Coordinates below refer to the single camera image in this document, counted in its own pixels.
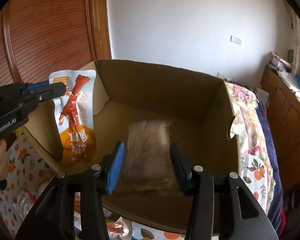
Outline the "chicken feet snack packet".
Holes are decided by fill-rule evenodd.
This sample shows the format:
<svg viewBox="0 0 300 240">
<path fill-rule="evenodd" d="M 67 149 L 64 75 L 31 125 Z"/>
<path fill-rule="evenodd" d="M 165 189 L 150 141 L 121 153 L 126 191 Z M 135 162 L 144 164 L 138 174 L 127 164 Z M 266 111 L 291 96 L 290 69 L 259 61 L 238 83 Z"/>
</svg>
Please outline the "chicken feet snack packet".
<svg viewBox="0 0 300 240">
<path fill-rule="evenodd" d="M 60 70 L 49 76 L 49 83 L 61 82 L 65 93 L 53 99 L 55 121 L 63 146 L 62 163 L 72 166 L 96 158 L 93 122 L 95 70 Z"/>
</svg>

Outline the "wooden cabinet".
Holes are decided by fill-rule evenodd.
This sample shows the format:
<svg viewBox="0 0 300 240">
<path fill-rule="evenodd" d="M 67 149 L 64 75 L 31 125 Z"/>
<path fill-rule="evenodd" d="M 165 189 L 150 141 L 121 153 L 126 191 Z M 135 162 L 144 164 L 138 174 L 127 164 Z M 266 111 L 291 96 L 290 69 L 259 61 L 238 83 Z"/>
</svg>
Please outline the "wooden cabinet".
<svg viewBox="0 0 300 240">
<path fill-rule="evenodd" d="M 269 93 L 267 120 L 287 194 L 300 186 L 300 100 L 269 67 L 264 68 L 260 85 Z"/>
</svg>

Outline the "wooden headboard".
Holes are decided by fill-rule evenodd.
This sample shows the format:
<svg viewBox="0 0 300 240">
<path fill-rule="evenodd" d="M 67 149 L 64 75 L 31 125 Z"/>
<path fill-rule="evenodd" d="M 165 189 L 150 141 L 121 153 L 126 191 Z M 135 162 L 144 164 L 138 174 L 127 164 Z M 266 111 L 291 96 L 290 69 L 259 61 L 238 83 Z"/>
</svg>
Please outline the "wooden headboard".
<svg viewBox="0 0 300 240">
<path fill-rule="evenodd" d="M 0 86 L 110 58 L 106 0 L 0 0 Z"/>
</svg>

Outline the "white wall switch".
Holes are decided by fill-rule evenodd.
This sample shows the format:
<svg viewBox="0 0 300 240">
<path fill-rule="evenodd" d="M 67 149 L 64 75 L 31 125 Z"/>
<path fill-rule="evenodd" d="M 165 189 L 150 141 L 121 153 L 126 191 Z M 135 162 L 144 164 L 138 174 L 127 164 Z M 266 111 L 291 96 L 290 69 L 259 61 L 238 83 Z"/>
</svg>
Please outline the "white wall switch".
<svg viewBox="0 0 300 240">
<path fill-rule="evenodd" d="M 232 43 L 235 43 L 235 44 L 239 44 L 239 45 L 242 44 L 242 40 L 240 38 L 237 38 L 237 37 L 233 36 L 233 35 L 230 36 L 230 41 Z"/>
</svg>

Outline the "brown cardboard box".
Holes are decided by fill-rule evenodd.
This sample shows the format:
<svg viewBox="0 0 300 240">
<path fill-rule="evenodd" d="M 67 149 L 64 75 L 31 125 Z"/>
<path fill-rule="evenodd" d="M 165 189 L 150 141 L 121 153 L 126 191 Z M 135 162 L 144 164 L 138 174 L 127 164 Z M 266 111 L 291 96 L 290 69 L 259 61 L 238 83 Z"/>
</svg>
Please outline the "brown cardboard box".
<svg viewBox="0 0 300 240">
<path fill-rule="evenodd" d="M 25 125 L 36 151 L 56 171 L 84 172 L 110 154 L 117 141 L 127 143 L 128 127 L 140 121 L 167 121 L 171 142 L 193 165 L 211 174 L 239 172 L 239 139 L 230 139 L 233 108 L 222 79 L 208 74 L 160 64 L 125 60 L 98 60 L 96 69 L 109 99 L 94 96 L 103 106 L 94 116 L 96 157 L 92 162 L 67 168 L 55 160 L 62 144 L 54 117 L 53 101 L 40 103 Z M 120 194 L 102 197 L 107 209 L 134 222 L 185 234 L 192 198 L 179 188 L 173 194 Z"/>
</svg>

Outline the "floral quilt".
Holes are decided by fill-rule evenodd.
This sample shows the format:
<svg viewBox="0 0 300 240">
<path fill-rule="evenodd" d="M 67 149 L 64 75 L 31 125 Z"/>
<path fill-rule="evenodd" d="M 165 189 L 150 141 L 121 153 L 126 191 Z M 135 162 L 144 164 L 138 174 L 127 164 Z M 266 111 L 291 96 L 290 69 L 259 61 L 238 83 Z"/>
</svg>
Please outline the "floral quilt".
<svg viewBox="0 0 300 240">
<path fill-rule="evenodd" d="M 230 136 L 239 138 L 239 176 L 281 235 L 286 224 L 283 188 L 265 107 L 249 89 L 229 82 L 225 85 L 235 116 Z"/>
</svg>

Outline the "clear brown snack packet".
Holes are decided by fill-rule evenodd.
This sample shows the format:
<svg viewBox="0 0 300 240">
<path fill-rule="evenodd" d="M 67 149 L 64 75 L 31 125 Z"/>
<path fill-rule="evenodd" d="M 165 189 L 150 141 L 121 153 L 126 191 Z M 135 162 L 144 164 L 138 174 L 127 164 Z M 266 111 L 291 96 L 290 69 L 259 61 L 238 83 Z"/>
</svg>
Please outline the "clear brown snack packet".
<svg viewBox="0 0 300 240">
<path fill-rule="evenodd" d="M 167 194 L 178 184 L 170 159 L 170 122 L 145 120 L 129 126 L 121 191 Z"/>
</svg>

